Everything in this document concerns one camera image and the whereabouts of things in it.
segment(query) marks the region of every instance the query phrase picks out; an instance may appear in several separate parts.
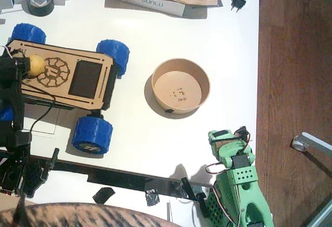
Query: round paper bowl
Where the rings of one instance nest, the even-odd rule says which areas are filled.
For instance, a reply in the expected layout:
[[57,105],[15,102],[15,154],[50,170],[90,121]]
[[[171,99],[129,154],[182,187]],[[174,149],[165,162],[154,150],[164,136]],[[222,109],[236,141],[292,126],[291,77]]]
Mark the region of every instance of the round paper bowl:
[[151,82],[157,102],[168,113],[189,113],[201,106],[210,93],[210,81],[204,70],[182,58],[160,64]]

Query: white table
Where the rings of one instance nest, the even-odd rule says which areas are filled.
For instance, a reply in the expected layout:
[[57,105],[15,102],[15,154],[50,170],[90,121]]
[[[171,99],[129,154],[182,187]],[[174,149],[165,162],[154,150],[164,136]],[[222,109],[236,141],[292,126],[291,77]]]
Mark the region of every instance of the white table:
[[[211,184],[204,171],[216,162],[208,142],[210,130],[235,131],[245,125],[255,150],[259,0],[248,0],[238,13],[230,10],[231,0],[222,1],[224,7],[210,8],[205,20],[104,8],[105,0],[69,0],[42,18],[15,11],[21,5],[4,10],[15,12],[0,14],[6,19],[0,25],[1,44],[7,43],[17,23],[26,22],[44,30],[46,44],[95,51],[100,40],[109,38],[130,49],[127,72],[116,81],[110,108],[103,112],[114,127],[109,152],[96,158],[75,150],[68,140],[77,119],[87,112],[54,109],[36,126],[32,155],[51,157],[59,148],[58,159],[63,161],[164,178],[187,176]],[[145,93],[150,104],[156,102],[145,85],[161,62],[177,57],[203,67],[211,92],[193,115],[172,119],[151,109]],[[36,119],[44,110],[29,105],[27,116]],[[26,119],[26,128],[31,121]]]

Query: blue tire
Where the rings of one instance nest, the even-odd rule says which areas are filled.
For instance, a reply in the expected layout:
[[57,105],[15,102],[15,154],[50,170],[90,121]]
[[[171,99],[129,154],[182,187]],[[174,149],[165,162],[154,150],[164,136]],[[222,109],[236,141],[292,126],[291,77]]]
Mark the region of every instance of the blue tire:
[[14,113],[10,105],[5,105],[2,111],[0,111],[0,121],[12,121],[14,119]]
[[103,40],[98,43],[96,52],[107,54],[115,60],[119,69],[118,78],[125,74],[130,53],[125,44],[116,40]]
[[108,152],[113,127],[104,119],[85,116],[78,119],[72,144],[75,148],[93,154]]
[[20,23],[16,24],[14,27],[10,42],[14,39],[44,44],[46,41],[46,34],[37,26],[28,23]]

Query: white cable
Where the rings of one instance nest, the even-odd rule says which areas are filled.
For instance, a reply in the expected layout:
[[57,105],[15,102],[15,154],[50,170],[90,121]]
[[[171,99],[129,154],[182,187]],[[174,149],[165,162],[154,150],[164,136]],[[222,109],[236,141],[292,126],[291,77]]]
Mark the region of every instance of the white cable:
[[237,227],[239,227],[239,226],[240,226],[240,220],[241,220],[242,206],[241,206],[241,201],[240,201],[239,186],[236,185],[236,186],[235,186],[235,189],[236,189],[236,191],[237,191],[237,197],[238,197],[238,201],[239,201],[239,205],[240,205],[239,221],[238,221],[238,225],[237,225]]
[[10,54],[9,49],[7,48],[7,46],[6,45],[0,45],[0,46],[4,47],[6,49],[9,57],[12,59],[12,56],[11,56],[11,54]]

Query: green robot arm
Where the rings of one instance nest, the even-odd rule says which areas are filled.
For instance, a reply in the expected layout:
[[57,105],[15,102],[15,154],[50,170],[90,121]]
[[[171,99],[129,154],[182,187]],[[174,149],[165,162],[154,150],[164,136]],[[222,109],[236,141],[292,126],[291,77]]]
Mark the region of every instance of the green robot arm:
[[217,175],[214,188],[220,204],[229,215],[225,215],[216,196],[210,193],[206,206],[212,226],[238,226],[241,213],[241,227],[273,227],[270,208],[258,186],[256,168],[252,165],[255,155],[247,145],[247,136],[245,127],[234,135],[230,130],[209,132],[212,153],[227,168]]

